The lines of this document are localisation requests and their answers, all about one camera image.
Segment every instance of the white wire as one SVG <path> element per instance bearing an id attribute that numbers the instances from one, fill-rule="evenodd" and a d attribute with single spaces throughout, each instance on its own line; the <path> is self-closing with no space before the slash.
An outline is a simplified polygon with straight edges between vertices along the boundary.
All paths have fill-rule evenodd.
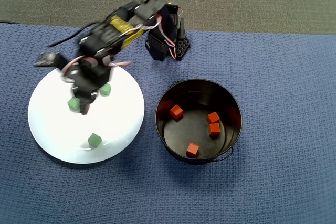
<path id="1" fill-rule="evenodd" d="M 70 68 L 72 66 L 72 64 L 76 63 L 78 60 L 80 60 L 81 58 L 85 57 L 85 55 L 79 56 L 75 59 L 73 59 L 71 62 L 69 62 L 68 64 L 65 65 L 65 67 L 62 68 L 62 75 L 64 76 L 65 73 L 68 71 L 68 68 Z"/>
<path id="2" fill-rule="evenodd" d="M 176 47 L 174 47 L 174 52 L 175 54 L 173 55 L 172 51 L 171 51 L 171 48 L 169 49 L 169 52 L 171 54 L 171 56 L 176 60 L 176 57 L 177 57 L 177 54 L 176 54 Z"/>
<path id="3" fill-rule="evenodd" d="M 179 10 L 181 10 L 181 13 L 179 14 L 179 17 L 182 15 L 182 13 L 183 13 L 183 9 L 179 9 Z"/>
<path id="4" fill-rule="evenodd" d="M 119 37 L 124 36 L 125 34 L 129 33 L 130 31 L 135 31 L 135 30 L 139 30 L 139 29 L 142 29 L 142 30 L 154 29 L 155 27 L 157 27 L 161 23 L 161 21 L 162 21 L 162 17 L 161 17 L 161 15 L 159 15 L 156 18 L 156 24 L 154 26 L 144 26 L 142 24 L 139 24 L 136 27 L 131 28 L 131 29 L 127 30 L 126 32 L 122 33 L 121 35 L 119 35 Z"/>
<path id="5" fill-rule="evenodd" d="M 170 46 L 170 47 L 175 47 L 175 43 L 174 43 L 173 41 L 171 41 L 171 40 L 166 36 L 166 34 L 164 34 L 163 29 L 162 29 L 162 24 L 161 24 L 161 23 L 160 23 L 160 25 L 159 25 L 159 30 L 160 30 L 162 36 L 165 38 L 165 41 L 166 41 L 166 43 L 168 44 L 168 46 Z"/>
<path id="6" fill-rule="evenodd" d="M 123 61 L 123 62 L 114 62 L 114 63 L 110 63 L 108 64 L 109 67 L 124 67 L 124 66 L 128 66 L 132 64 L 132 62 L 130 61 Z"/>

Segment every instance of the orange cube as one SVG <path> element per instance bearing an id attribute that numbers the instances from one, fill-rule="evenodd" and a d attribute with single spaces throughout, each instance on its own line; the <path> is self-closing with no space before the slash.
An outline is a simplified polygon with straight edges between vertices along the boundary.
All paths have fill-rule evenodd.
<path id="1" fill-rule="evenodd" d="M 219 123 L 209 124 L 209 135 L 210 136 L 218 136 L 220 132 L 221 132 L 221 127 Z"/>
<path id="2" fill-rule="evenodd" d="M 183 115 L 183 110 L 180 108 L 180 106 L 175 105 L 170 109 L 170 115 L 174 117 L 175 120 L 178 120 Z"/>
<path id="3" fill-rule="evenodd" d="M 188 157 L 196 157 L 199 146 L 197 144 L 190 143 L 187 149 Z"/>
<path id="4" fill-rule="evenodd" d="M 220 121 L 217 112 L 209 114 L 206 119 L 208 120 L 208 123 L 218 123 Z"/>

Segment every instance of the blue textured mat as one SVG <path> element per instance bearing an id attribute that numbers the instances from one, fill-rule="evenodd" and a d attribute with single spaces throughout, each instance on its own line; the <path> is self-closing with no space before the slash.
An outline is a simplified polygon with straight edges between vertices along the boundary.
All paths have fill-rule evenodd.
<path id="1" fill-rule="evenodd" d="M 98 165 L 57 161 L 34 141 L 27 108 L 51 69 L 33 63 L 77 28 L 0 25 L 1 223 L 335 223 L 336 36 L 188 32 L 181 62 L 153 61 L 144 36 L 118 58 L 142 89 L 145 118 Z M 75 56 L 75 41 L 57 49 Z M 225 86 L 243 132 L 223 162 L 191 166 L 165 150 L 156 104 L 176 80 Z"/>

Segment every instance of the green cube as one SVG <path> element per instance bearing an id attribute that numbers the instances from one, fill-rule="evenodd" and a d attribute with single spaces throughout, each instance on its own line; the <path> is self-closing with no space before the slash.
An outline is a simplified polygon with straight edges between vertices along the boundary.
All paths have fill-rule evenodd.
<path id="1" fill-rule="evenodd" d="M 76 97 L 73 97 L 68 101 L 69 107 L 74 111 L 77 111 L 79 109 L 79 104 L 80 101 Z"/>
<path id="2" fill-rule="evenodd" d="M 91 144 L 92 146 L 94 146 L 95 148 L 97 148 L 98 145 L 101 143 L 101 137 L 93 133 L 89 137 L 88 142 L 89 142 L 89 144 Z"/>
<path id="3" fill-rule="evenodd" d="M 103 87 L 100 88 L 101 95 L 109 95 L 111 92 L 111 85 L 106 83 Z"/>

